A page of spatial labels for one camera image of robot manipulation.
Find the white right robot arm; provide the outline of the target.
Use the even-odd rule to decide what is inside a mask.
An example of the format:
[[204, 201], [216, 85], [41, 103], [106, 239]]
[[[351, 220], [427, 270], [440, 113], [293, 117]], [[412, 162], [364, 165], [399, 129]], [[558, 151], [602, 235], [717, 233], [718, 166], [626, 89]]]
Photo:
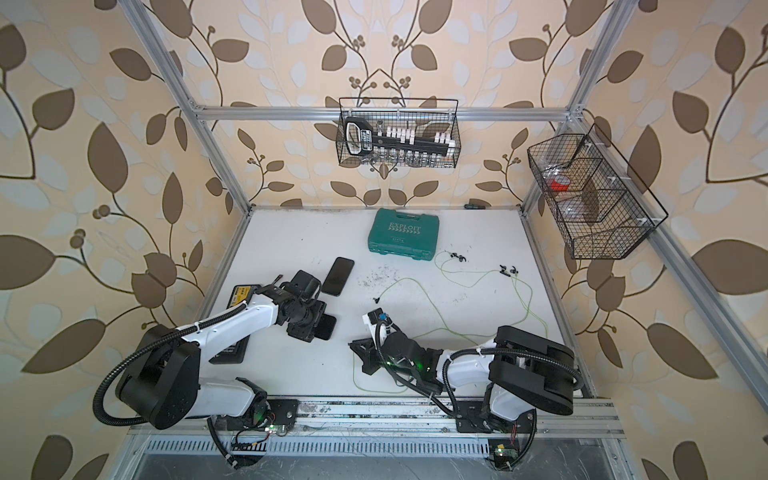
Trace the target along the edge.
[[513, 326], [499, 327], [474, 348], [441, 350], [421, 346], [381, 318], [370, 338], [349, 348], [364, 374], [385, 371], [453, 419], [461, 433], [533, 427], [541, 411], [570, 416], [584, 383], [571, 349]]

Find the blue-edged black smartphone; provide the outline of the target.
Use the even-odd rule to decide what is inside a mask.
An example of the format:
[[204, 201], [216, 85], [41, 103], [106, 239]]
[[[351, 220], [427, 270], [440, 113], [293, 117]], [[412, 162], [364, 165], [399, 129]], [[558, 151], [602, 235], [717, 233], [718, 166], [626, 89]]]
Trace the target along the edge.
[[337, 257], [322, 283], [321, 292], [338, 297], [344, 290], [355, 262], [345, 257]]

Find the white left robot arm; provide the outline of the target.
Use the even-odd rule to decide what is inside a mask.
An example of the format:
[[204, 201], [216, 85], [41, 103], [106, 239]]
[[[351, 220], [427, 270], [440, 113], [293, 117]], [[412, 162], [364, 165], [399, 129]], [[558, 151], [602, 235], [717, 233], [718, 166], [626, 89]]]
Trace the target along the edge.
[[267, 394], [254, 382], [206, 379], [201, 369], [226, 348], [274, 325], [312, 341], [326, 308], [321, 288], [319, 279], [300, 270], [289, 281], [236, 287], [218, 315], [175, 329], [151, 328], [96, 388], [95, 418], [107, 426], [149, 423], [167, 429], [188, 418], [253, 418], [267, 411]]

